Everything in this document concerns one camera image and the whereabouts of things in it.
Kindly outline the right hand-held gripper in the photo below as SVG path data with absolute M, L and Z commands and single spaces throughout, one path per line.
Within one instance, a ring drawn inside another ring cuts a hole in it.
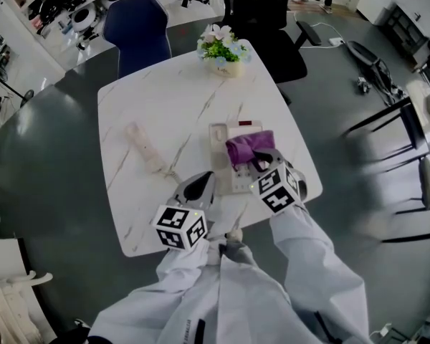
M 304 201 L 307 197 L 304 175 L 287 164 L 280 164 L 284 158 L 277 149 L 260 148 L 253 154 L 254 159 L 248 162 L 253 180 L 249 189 L 270 214 L 280 214 L 289 206 Z

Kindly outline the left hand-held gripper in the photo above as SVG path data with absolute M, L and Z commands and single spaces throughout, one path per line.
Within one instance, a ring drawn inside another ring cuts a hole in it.
M 198 173 L 180 183 L 158 207 L 152 227 L 164 247 L 190 252 L 207 237 L 206 212 L 214 201 L 215 183 L 213 171 Z

